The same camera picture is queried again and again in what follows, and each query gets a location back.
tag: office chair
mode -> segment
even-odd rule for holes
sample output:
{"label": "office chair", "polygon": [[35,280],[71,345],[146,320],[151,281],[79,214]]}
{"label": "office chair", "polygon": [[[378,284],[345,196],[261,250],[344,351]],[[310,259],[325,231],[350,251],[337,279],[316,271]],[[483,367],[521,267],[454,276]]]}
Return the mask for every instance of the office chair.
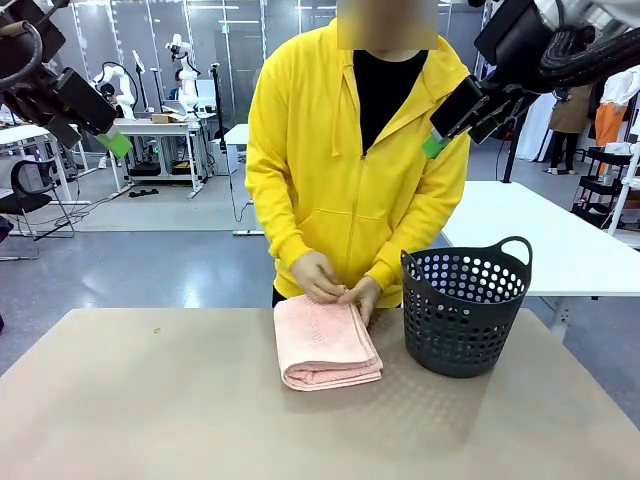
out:
{"label": "office chair", "polygon": [[[54,160],[47,160],[44,162],[21,160],[11,169],[11,189],[13,190],[13,193],[4,198],[0,198],[0,214],[16,216],[20,233],[22,233],[22,229],[20,228],[20,224],[22,223],[20,217],[24,218],[24,223],[26,223],[27,228],[29,229],[29,234],[36,246],[37,253],[35,256],[4,257],[0,258],[0,260],[35,260],[39,258],[40,248],[38,248],[36,242],[67,226],[71,227],[70,237],[75,237],[73,224],[71,223],[67,211],[60,202],[60,198],[58,198],[58,194],[55,191],[55,183],[51,179],[50,173],[53,164]],[[31,224],[27,218],[27,213],[39,210],[53,201],[53,198],[46,195],[47,192],[53,193],[58,205],[60,205],[60,208],[62,209],[62,213],[64,214],[66,221],[55,226],[52,230],[39,235],[31,228]]]}

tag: yellow hoodie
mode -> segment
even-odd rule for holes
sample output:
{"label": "yellow hoodie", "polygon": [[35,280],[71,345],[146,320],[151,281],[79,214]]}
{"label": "yellow hoodie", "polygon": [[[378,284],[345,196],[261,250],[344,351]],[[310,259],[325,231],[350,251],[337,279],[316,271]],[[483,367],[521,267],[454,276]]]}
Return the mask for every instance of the yellow hoodie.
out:
{"label": "yellow hoodie", "polygon": [[293,38],[266,61],[249,113],[246,185],[276,258],[278,292],[303,293],[289,268],[315,250],[349,288],[365,275],[375,278],[384,290],[379,307],[402,302],[401,250],[429,247],[462,197],[468,135],[437,159],[421,146],[431,114],[467,75],[440,38],[409,98],[365,155],[353,51],[338,49],[335,21]]}

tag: white curtain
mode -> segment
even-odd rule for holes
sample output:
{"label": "white curtain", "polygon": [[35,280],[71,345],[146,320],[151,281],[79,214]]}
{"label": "white curtain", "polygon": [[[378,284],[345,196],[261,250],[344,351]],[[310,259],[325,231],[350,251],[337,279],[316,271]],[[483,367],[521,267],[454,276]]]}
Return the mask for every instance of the white curtain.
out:
{"label": "white curtain", "polygon": [[520,141],[518,142],[518,149],[516,150],[517,158],[533,162],[537,160],[538,153],[543,147],[543,142],[545,142],[544,151],[549,147],[551,132],[549,132],[549,135],[546,135],[546,133],[549,130],[549,121],[551,120],[551,114],[553,113],[555,104],[556,98],[552,93],[547,93],[531,105],[527,120],[524,122],[524,127],[522,128]]}

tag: orange pants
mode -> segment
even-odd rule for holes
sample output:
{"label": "orange pants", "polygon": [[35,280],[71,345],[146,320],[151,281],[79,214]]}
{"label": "orange pants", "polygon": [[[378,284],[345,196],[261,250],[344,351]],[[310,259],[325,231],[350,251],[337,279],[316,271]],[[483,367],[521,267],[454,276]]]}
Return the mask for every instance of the orange pants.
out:
{"label": "orange pants", "polygon": [[627,107],[623,107],[620,113],[616,113],[615,108],[615,103],[605,103],[598,108],[596,115],[596,145],[598,147],[604,147],[607,143],[618,141],[622,119]]}

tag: glass wall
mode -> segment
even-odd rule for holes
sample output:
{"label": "glass wall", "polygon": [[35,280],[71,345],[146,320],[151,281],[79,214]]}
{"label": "glass wall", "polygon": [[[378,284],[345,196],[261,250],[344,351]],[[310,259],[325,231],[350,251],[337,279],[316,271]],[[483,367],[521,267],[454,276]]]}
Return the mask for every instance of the glass wall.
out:
{"label": "glass wall", "polygon": [[[328,25],[335,14],[335,0],[73,2],[52,17],[67,37],[55,60],[89,78],[99,74],[107,60],[122,62],[138,83],[132,54],[136,50],[147,69],[142,80],[147,99],[157,107],[151,69],[158,69],[160,95],[167,98],[177,87],[175,72],[181,65],[171,61],[165,45],[179,33],[183,42],[193,45],[199,79],[208,80],[211,64],[219,64],[223,118],[231,127],[247,121],[265,58],[295,35]],[[453,5],[439,0],[439,33],[448,38],[470,70],[477,59],[473,41],[481,23],[482,9],[457,0]],[[136,110],[142,108],[140,97]]]}

